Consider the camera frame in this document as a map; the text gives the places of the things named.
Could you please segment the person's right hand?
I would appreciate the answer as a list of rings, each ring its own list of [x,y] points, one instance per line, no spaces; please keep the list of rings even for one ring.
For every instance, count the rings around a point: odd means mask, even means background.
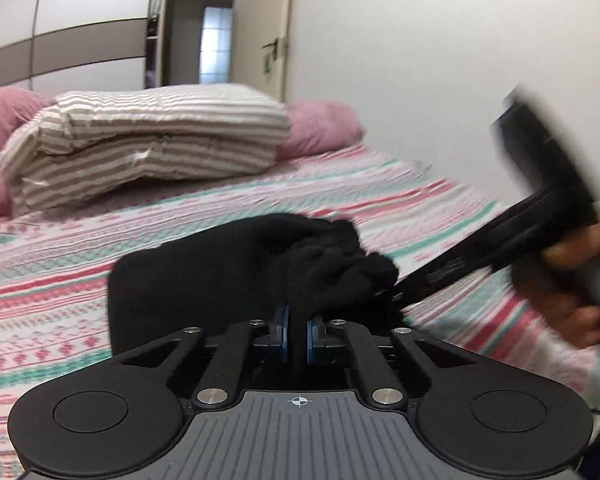
[[[574,348],[600,344],[600,306],[583,290],[580,269],[600,255],[598,222],[510,269],[516,294]]]

